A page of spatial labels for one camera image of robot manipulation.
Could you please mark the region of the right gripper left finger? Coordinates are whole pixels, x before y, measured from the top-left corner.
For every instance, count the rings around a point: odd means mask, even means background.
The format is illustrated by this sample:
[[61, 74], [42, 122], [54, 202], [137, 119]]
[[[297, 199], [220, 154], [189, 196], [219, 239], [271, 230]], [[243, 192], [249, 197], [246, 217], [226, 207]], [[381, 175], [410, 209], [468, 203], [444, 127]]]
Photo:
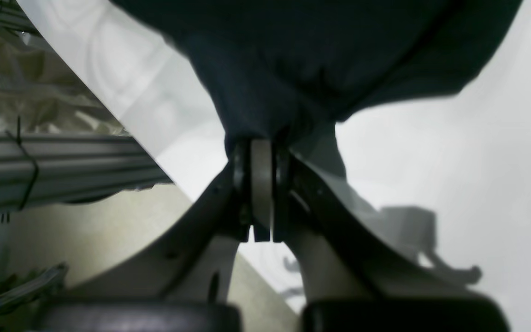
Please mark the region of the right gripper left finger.
[[232, 158], [173, 227], [109, 271], [40, 309], [35, 332], [240, 332], [227, 304], [240, 243], [264, 239], [255, 190], [263, 140]]

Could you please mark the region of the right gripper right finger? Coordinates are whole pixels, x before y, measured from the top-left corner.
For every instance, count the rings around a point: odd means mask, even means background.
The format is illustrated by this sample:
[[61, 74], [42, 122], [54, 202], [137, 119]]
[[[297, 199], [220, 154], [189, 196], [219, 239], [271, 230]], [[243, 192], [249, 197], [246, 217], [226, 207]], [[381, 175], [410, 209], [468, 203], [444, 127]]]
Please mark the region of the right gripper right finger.
[[489, 298], [384, 244], [289, 151], [262, 142], [262, 223], [301, 268], [301, 332], [508, 332]]

